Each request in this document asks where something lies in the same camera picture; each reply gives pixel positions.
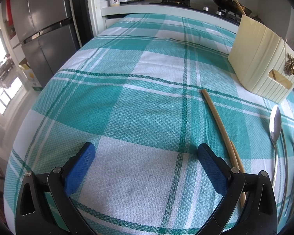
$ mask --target table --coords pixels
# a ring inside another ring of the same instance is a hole
[[[198,145],[207,143],[229,164],[203,88],[246,172],[263,169],[272,177],[268,131],[275,103],[240,85],[227,60],[234,39],[228,30],[193,19],[131,14],[83,46],[41,92],[13,144],[4,189],[10,229],[24,172],[50,172],[92,142],[96,158],[71,198],[95,231],[195,234],[221,199],[196,158]],[[280,109],[290,190],[294,91]],[[285,180],[281,139],[278,152],[279,213]],[[64,227],[51,200],[50,208]],[[237,206],[227,229],[239,214]]]

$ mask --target chopsticks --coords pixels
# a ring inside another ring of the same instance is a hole
[[[202,89],[201,93],[203,94],[203,96],[204,96],[204,98],[205,98],[205,100],[211,110],[211,113],[217,123],[217,126],[220,130],[220,133],[223,138],[226,149],[228,151],[232,166],[240,169],[241,172],[245,173],[245,169],[243,167],[242,160],[240,159],[239,154],[237,153],[237,150],[236,150],[233,142],[230,141],[230,138],[229,138],[229,136],[225,130],[225,127],[223,125],[223,122],[222,122],[222,120],[218,114],[218,111],[217,111],[216,107],[214,106],[207,90]],[[241,197],[240,197],[240,203],[241,203],[242,207],[244,206],[245,200],[246,200],[246,194],[242,193]]]
[[[241,11],[241,13],[242,13],[243,15],[246,16],[246,13],[245,13],[245,11],[243,10],[243,8],[242,8],[242,6],[240,5],[240,3],[238,2],[238,0],[234,0],[234,2],[236,2],[237,7],[238,7],[239,10]]]

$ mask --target white plastic container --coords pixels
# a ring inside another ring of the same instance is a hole
[[[248,91],[281,103],[294,88],[294,75],[284,73],[288,54],[294,58],[283,39],[243,15],[228,60]]]

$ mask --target blue gripper pad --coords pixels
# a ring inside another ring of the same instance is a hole
[[[198,146],[197,157],[215,191],[225,196],[228,190],[228,179],[226,176],[229,173],[227,170],[228,165],[223,159],[217,157],[206,143]]]
[[[86,147],[86,150],[82,153],[79,159],[76,160],[73,168],[65,177],[64,190],[67,196],[70,196],[77,191],[95,158],[96,149],[94,144],[86,143],[84,147]]]

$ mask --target pot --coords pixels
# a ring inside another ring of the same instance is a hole
[[[213,0],[213,1],[216,5],[218,5],[222,9],[232,11],[233,13],[235,13],[239,16],[242,15],[239,8],[237,7],[237,4],[234,1],[231,1],[231,0]],[[251,14],[251,10],[246,8],[243,5],[241,5],[241,6],[242,6],[242,9],[245,12],[246,16],[249,16]]]

